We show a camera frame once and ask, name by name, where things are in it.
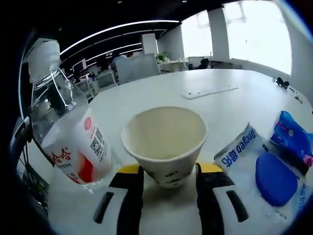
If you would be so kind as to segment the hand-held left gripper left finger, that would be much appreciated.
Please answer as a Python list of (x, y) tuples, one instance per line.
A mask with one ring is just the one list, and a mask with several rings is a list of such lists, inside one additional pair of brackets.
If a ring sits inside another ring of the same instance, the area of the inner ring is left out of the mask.
[(117, 171), (97, 206), (93, 220), (109, 235), (138, 235), (143, 209), (144, 169), (138, 164)]

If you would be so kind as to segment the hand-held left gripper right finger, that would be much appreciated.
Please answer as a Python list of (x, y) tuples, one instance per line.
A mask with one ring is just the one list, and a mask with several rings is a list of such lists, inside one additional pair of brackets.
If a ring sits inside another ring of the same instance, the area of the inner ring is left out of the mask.
[(196, 163), (195, 169), (201, 233), (248, 234), (248, 211), (233, 181), (214, 164)]

